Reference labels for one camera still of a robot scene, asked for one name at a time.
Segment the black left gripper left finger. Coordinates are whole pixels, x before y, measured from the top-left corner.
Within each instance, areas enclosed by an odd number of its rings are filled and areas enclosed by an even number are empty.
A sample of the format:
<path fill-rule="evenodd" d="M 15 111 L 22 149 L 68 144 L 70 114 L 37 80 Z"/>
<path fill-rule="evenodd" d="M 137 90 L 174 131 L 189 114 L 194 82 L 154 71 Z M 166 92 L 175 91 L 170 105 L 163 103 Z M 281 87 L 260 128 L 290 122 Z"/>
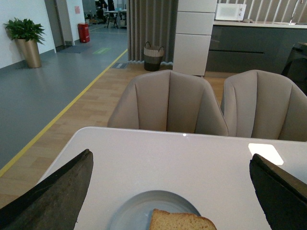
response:
<path fill-rule="evenodd" d="M 86 149 L 0 210 L 2 230 L 72 230 L 87 195 L 93 154 Z"/>

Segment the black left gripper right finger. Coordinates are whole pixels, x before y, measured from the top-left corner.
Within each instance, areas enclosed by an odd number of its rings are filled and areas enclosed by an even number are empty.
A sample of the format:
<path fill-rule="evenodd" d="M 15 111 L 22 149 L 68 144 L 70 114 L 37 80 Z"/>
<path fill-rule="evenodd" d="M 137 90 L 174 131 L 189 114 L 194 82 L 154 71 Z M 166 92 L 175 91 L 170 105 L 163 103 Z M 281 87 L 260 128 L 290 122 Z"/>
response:
<path fill-rule="evenodd" d="M 271 229 L 307 228 L 306 183 L 258 154 L 250 160 L 249 173 Z"/>

